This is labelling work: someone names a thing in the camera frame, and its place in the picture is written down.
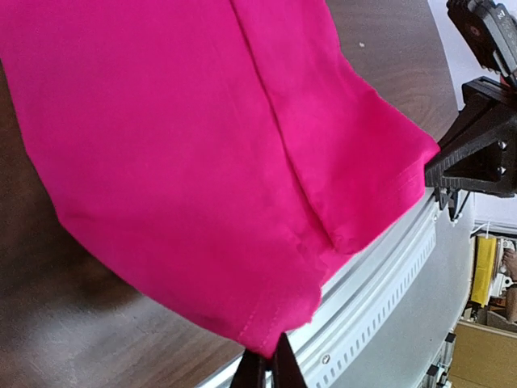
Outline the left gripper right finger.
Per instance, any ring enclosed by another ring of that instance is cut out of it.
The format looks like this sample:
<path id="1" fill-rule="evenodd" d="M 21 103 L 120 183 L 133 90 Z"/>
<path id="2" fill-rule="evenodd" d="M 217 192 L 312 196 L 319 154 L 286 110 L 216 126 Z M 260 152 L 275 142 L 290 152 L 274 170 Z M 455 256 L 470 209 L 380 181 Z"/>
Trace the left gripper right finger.
<path id="1" fill-rule="evenodd" d="M 270 359 L 270 371 L 272 386 L 275 388 L 307 388 L 285 333 L 280 336 L 275 353 Z"/>

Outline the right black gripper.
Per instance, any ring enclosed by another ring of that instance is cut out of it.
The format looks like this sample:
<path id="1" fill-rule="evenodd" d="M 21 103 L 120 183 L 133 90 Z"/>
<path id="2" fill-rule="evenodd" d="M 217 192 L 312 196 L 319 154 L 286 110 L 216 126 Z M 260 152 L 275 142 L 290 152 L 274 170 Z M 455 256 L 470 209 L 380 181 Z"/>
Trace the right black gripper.
<path id="1" fill-rule="evenodd" d="M 465 108 L 425 167 L 425 185 L 516 196 L 516 95 L 487 77 L 462 87 Z"/>

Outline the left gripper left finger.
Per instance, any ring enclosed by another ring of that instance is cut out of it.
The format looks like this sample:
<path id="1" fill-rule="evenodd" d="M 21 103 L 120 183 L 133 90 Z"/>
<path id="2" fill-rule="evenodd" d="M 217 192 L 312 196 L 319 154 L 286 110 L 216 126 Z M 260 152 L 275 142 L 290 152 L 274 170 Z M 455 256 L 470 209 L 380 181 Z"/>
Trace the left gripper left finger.
<path id="1" fill-rule="evenodd" d="M 232 388 L 265 388 L 268 359 L 245 350 L 233 375 Z"/>

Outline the red garment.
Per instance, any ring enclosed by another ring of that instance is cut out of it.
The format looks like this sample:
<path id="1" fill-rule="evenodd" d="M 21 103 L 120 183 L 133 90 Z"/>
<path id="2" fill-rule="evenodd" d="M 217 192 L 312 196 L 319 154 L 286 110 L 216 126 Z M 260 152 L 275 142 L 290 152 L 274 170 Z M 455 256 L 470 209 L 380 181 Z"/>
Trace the red garment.
<path id="1" fill-rule="evenodd" d="M 323 1 L 4 1 L 1 61 L 60 223 L 263 356 L 439 151 L 352 69 Z"/>

